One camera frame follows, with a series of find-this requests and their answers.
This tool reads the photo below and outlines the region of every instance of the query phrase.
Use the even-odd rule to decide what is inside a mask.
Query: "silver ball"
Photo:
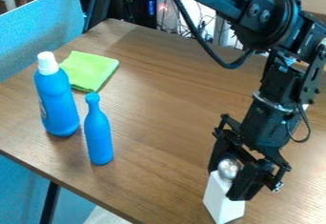
[[[234,180],[236,174],[240,171],[240,165],[236,160],[227,158],[219,162],[217,169],[222,179]]]

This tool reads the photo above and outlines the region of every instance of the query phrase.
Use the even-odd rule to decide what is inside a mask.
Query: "blue bottle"
[[[59,69],[52,52],[41,52],[37,58],[34,83],[43,125],[53,135],[70,136],[79,127],[79,116],[68,76]]]
[[[91,162],[95,165],[108,164],[113,159],[110,123],[99,108],[100,97],[96,92],[85,96],[89,113],[84,123],[84,132]]]

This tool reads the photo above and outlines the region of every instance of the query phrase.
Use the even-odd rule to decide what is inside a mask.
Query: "green microfiber towel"
[[[69,77],[71,86],[83,92],[97,92],[113,74],[119,61],[90,53],[72,51],[60,64]]]

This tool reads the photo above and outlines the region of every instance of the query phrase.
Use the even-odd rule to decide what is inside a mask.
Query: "screw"
[[[268,10],[265,10],[265,11],[263,11],[263,12],[261,13],[261,15],[260,15],[260,17],[259,17],[259,21],[260,21],[261,23],[265,23],[265,22],[267,22],[267,21],[270,19],[270,17],[271,17],[270,12],[269,12]]]
[[[260,7],[258,4],[252,4],[248,11],[249,17],[257,16],[259,13],[259,9]]]

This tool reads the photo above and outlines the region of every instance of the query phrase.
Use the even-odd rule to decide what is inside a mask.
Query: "black cable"
[[[241,67],[249,57],[251,57],[255,51],[253,50],[247,50],[241,57],[239,57],[237,60],[235,60],[232,63],[225,63],[221,58],[219,58],[215,52],[210,48],[210,46],[205,42],[205,40],[201,37],[201,35],[197,32],[197,28],[194,26],[194,22],[187,13],[187,10],[183,6],[182,2],[180,0],[174,0],[176,6],[179,8],[183,18],[185,19],[190,31],[192,32],[195,39],[198,41],[198,43],[201,45],[201,47],[211,56],[211,58],[217,62],[221,67],[225,69],[237,69]]]
[[[291,138],[293,141],[295,141],[295,143],[305,143],[305,142],[307,142],[307,141],[309,140],[309,138],[310,138],[310,135],[311,135],[311,133],[312,133],[312,128],[311,128],[311,126],[310,126],[310,123],[309,123],[309,119],[308,119],[308,117],[307,117],[307,114],[306,114],[306,112],[305,112],[305,111],[303,110],[303,108],[302,108],[302,105],[301,105],[301,104],[296,104],[296,106],[297,106],[297,109],[298,109],[298,111],[299,111],[299,113],[300,113],[301,118],[303,119],[304,123],[305,123],[306,126],[307,126],[307,129],[308,129],[307,136],[306,136],[304,139],[301,139],[301,140],[296,140],[296,139],[294,139],[292,133],[290,132],[289,121],[286,122],[286,130],[287,130],[288,135],[290,136],[290,138]]]

